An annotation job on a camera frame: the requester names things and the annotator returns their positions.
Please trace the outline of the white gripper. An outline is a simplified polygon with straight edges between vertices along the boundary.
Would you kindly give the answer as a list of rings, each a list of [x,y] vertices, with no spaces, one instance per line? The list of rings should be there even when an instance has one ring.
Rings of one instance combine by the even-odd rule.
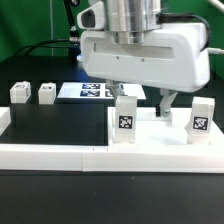
[[[162,88],[156,116],[170,116],[178,92],[195,92],[210,79],[209,24],[192,13],[163,13],[158,1],[98,1],[77,15],[82,63],[91,77]]]

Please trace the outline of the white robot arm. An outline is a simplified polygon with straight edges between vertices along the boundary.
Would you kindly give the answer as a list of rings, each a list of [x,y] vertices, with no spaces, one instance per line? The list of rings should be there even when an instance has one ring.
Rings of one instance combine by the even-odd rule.
[[[210,79],[208,22],[192,13],[163,13],[161,0],[97,0],[77,15],[87,75],[158,88],[166,117],[179,92]]]

